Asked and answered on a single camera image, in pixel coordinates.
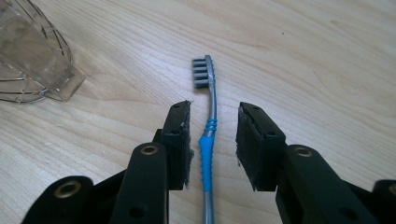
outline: toothbrush handle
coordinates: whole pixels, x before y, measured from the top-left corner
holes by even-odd
[[[201,149],[202,184],[204,185],[204,224],[215,223],[212,191],[212,155],[216,127],[217,120],[209,119],[205,126],[205,132],[211,134],[210,136],[203,134],[198,141]]]

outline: wood grain surface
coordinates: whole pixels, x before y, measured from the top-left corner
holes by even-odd
[[[208,92],[191,59],[210,54],[218,90],[217,223],[281,223],[235,156],[237,108],[263,108],[288,144],[315,148],[345,180],[396,179],[396,2],[392,0],[35,0],[87,79],[65,104],[0,102],[0,223],[20,223],[52,182],[98,183],[151,141],[170,105],[191,105],[191,184],[171,223],[201,223],[197,140]]]

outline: metal screw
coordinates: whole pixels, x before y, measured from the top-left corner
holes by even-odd
[[[311,157],[312,156],[312,152],[309,149],[306,149],[303,147],[295,148],[294,152],[297,153],[297,155],[302,156],[302,157]]]
[[[140,152],[144,155],[152,155],[158,152],[158,148],[155,146],[147,146],[147,147],[143,147],[142,150],[140,150]]]
[[[389,191],[396,196],[396,184],[390,185]]]
[[[59,186],[55,190],[54,195],[55,197],[60,199],[68,198],[79,192],[80,189],[81,189],[81,184],[77,180],[70,180]]]

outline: black plastic bracket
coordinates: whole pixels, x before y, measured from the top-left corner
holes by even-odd
[[[373,192],[338,177],[313,148],[288,146],[261,108],[241,103],[238,159],[258,191],[276,190],[283,223],[395,223],[396,180],[376,182]]]
[[[190,105],[172,105],[154,140],[136,147],[125,171],[93,185],[69,176],[50,185],[22,223],[168,223],[169,190],[189,180]]]

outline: toothbrush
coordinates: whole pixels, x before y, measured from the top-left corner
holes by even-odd
[[[206,55],[204,59],[192,60],[192,75],[195,88],[209,88],[210,90],[209,119],[198,143],[201,149],[202,183],[204,186],[204,224],[213,224],[215,219],[212,191],[212,153],[218,120],[216,80],[210,55]]]

